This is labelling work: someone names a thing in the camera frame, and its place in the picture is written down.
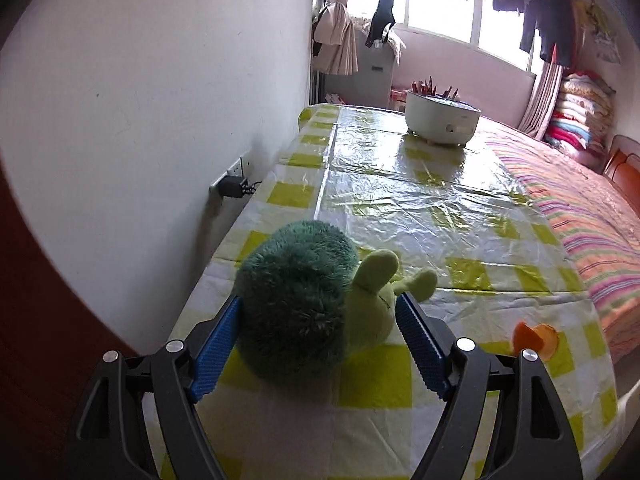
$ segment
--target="white pot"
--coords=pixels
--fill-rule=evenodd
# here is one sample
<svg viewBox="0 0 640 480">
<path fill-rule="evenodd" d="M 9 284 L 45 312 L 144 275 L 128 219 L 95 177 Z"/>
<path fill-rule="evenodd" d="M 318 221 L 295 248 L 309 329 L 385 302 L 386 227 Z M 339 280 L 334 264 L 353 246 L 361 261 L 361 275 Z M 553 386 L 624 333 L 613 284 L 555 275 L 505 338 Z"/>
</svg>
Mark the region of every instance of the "white pot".
<svg viewBox="0 0 640 480">
<path fill-rule="evenodd" d="M 469 142 L 476 132 L 480 113 L 466 103 L 406 93 L 407 127 L 416 135 L 439 144 Z"/>
</svg>

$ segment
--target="striped bedsheet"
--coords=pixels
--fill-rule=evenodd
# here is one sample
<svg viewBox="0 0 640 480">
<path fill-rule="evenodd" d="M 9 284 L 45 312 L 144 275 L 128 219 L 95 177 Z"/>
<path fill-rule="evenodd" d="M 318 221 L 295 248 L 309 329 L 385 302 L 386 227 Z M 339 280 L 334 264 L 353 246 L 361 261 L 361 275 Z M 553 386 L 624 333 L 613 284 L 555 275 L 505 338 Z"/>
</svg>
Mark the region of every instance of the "striped bedsheet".
<svg viewBox="0 0 640 480">
<path fill-rule="evenodd" d="M 613 362 L 640 346 L 640 219 L 610 182 L 503 124 L 478 128 L 575 261 Z"/>
</svg>

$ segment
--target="checkered tablecloth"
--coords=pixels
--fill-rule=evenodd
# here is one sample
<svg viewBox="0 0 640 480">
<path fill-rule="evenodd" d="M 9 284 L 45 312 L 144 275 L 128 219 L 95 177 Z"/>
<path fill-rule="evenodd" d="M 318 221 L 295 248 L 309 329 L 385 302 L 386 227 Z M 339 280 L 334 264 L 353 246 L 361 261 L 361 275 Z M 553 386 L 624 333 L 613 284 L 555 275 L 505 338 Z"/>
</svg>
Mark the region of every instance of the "checkered tablecloth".
<svg viewBox="0 0 640 480">
<path fill-rule="evenodd" d="M 598 317 L 574 265 L 522 188 L 484 144 L 443 148 L 406 134 L 404 116 L 317 105 L 238 217 L 194 289 L 172 338 L 210 319 L 240 261 L 277 228 L 317 218 L 341 228 L 361 257 L 386 248 L 399 275 L 423 266 L 438 289 L 423 304 L 456 336 L 510 352 L 514 326 L 560 333 L 547 364 L 568 414 L 586 479 L 618 446 L 616 390 Z M 286 392 L 261 383 L 234 350 L 198 404 L 232 480 L 410 478 L 444 404 L 422 384 L 396 328 L 386 344 L 348 359 L 329 380 Z M 487 396 L 465 479 L 479 476 L 497 396 Z M 162 478 L 174 478 L 155 413 L 148 432 Z"/>
</svg>

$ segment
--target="black power adapter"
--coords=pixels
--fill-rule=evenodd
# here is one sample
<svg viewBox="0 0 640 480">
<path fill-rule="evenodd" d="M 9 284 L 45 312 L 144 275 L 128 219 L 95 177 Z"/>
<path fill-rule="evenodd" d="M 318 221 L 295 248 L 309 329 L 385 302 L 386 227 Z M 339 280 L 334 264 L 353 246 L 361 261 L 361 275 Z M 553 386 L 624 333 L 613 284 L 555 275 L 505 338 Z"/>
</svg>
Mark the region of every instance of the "black power adapter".
<svg viewBox="0 0 640 480">
<path fill-rule="evenodd" d="M 229 196 L 231 198 L 242 198 L 248 194 L 247 189 L 249 183 L 244 176 L 225 175 L 218 183 L 218 192 L 220 196 Z"/>
</svg>

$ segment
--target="blue textured pad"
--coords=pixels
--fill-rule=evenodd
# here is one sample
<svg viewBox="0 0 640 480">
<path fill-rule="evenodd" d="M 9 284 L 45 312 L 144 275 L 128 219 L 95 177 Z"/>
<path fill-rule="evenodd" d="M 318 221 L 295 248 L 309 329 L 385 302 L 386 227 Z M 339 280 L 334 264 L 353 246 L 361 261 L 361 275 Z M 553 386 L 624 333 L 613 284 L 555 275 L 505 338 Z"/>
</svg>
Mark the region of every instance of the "blue textured pad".
<svg viewBox="0 0 640 480">
<path fill-rule="evenodd" d="M 199 402 L 216 387 L 222 368 L 225 367 L 238 337 L 240 301 L 240 298 L 232 301 L 196 359 L 193 384 L 190 388 L 193 402 Z"/>
<path fill-rule="evenodd" d="M 451 388 L 446 375 L 444 355 L 405 294 L 396 299 L 396 321 L 425 386 L 443 399 Z"/>
</svg>

